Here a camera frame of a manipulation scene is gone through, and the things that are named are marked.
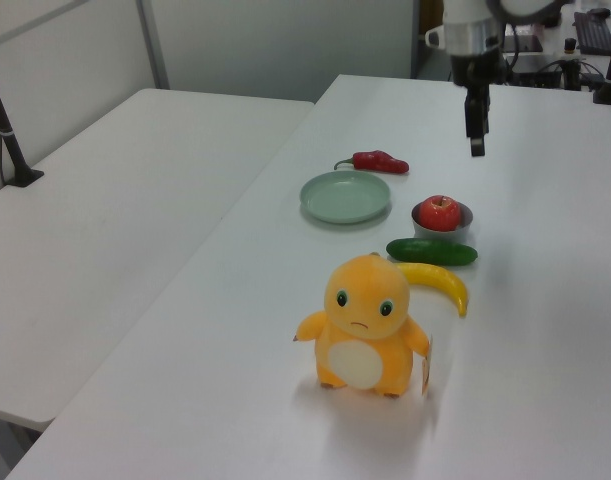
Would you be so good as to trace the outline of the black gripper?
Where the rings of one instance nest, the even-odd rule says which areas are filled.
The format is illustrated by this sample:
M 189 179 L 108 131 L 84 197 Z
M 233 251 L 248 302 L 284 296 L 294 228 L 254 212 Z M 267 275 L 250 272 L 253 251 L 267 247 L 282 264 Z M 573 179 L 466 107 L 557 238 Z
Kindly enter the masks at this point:
M 500 50 L 491 50 L 482 55 L 451 56 L 452 81 L 467 88 L 465 98 L 466 134 L 470 138 L 472 157 L 483 157 L 486 153 L 484 136 L 489 132 L 490 109 L 489 88 L 505 78 L 506 62 Z

